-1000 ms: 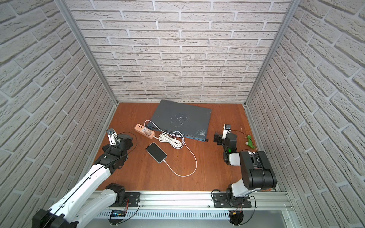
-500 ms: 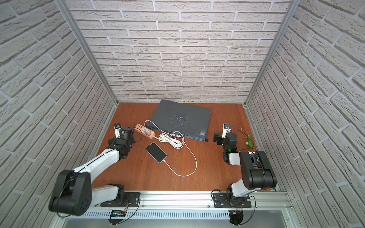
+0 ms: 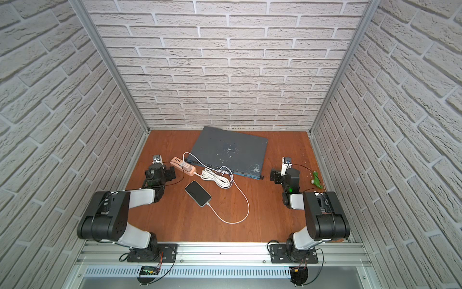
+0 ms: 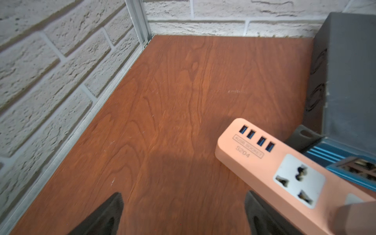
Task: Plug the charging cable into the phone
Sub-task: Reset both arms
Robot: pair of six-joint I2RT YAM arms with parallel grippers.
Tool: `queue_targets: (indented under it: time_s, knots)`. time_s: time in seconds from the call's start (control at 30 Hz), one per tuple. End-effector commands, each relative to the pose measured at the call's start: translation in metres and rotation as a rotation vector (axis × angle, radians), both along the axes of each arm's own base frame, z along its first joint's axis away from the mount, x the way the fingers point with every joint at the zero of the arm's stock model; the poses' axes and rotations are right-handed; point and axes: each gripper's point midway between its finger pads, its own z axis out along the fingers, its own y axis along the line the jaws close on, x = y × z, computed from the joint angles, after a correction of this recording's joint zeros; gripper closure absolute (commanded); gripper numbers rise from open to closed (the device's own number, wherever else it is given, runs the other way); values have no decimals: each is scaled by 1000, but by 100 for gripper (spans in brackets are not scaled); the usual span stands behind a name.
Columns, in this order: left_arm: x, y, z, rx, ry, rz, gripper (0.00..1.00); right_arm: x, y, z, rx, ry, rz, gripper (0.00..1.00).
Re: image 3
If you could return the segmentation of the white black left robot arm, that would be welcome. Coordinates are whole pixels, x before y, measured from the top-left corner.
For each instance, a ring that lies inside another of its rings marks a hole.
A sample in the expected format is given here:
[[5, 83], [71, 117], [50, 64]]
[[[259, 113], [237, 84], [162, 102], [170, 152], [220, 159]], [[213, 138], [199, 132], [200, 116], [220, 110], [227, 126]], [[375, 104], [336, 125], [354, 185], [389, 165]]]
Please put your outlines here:
[[159, 202], [168, 182], [176, 178], [175, 168], [153, 163], [145, 171], [141, 189], [97, 191], [88, 204], [77, 227], [82, 240], [112, 242], [131, 249], [147, 249], [156, 242], [153, 233], [128, 222], [129, 210]]

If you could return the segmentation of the black smartphone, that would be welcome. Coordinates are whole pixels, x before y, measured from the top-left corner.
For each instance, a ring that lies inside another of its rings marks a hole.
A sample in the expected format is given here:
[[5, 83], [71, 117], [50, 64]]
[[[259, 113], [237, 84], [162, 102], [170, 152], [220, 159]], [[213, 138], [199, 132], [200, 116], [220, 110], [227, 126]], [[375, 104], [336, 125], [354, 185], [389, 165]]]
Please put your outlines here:
[[211, 200], [211, 195], [197, 181], [189, 183], [185, 191], [200, 207], [204, 207]]

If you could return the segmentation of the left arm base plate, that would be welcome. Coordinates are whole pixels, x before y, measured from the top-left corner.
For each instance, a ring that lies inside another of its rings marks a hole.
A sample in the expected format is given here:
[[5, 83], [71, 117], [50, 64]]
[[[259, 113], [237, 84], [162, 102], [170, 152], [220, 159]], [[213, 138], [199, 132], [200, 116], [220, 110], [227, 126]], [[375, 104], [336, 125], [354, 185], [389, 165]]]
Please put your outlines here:
[[131, 249], [126, 261], [129, 263], [173, 263], [176, 260], [177, 243], [160, 243], [145, 249]]

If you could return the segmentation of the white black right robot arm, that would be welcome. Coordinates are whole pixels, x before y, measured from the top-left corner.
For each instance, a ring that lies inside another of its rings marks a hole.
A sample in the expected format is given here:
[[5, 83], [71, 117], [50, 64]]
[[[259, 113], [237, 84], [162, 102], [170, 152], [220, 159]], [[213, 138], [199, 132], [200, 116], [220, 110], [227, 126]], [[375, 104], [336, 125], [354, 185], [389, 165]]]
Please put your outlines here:
[[350, 224], [335, 192], [301, 191], [300, 171], [291, 167], [281, 171], [272, 169], [270, 179], [282, 186], [282, 200], [286, 207], [304, 211], [306, 226], [287, 239], [288, 254], [308, 251], [322, 242], [350, 236]]

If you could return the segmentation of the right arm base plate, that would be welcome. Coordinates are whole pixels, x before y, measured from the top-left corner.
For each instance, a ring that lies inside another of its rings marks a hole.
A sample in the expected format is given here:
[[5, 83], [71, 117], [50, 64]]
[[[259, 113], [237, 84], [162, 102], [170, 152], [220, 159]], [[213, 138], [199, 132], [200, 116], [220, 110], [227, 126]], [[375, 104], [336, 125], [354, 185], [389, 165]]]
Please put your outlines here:
[[315, 248], [309, 250], [295, 250], [289, 252], [285, 243], [269, 242], [267, 244], [272, 264], [318, 264]]

